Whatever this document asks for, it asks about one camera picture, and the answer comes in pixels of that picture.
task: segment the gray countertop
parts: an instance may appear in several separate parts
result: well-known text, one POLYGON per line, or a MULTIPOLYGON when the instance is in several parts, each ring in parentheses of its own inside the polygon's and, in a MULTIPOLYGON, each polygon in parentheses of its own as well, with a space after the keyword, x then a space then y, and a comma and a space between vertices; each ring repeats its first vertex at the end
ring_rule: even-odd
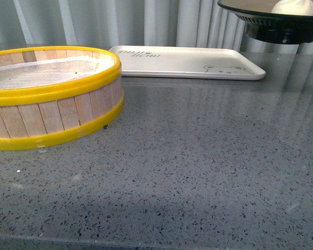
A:
POLYGON ((123 78, 108 129, 0 151, 0 249, 313 249, 313 56, 244 55, 262 80, 123 78))

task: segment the curtain fold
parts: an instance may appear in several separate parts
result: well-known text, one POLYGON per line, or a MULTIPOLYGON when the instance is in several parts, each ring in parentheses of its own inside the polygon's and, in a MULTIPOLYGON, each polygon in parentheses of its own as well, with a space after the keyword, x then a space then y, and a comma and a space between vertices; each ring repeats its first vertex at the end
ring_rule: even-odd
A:
POLYGON ((217 0, 0 0, 0 43, 228 48, 313 54, 313 42, 279 45, 244 34, 217 0))

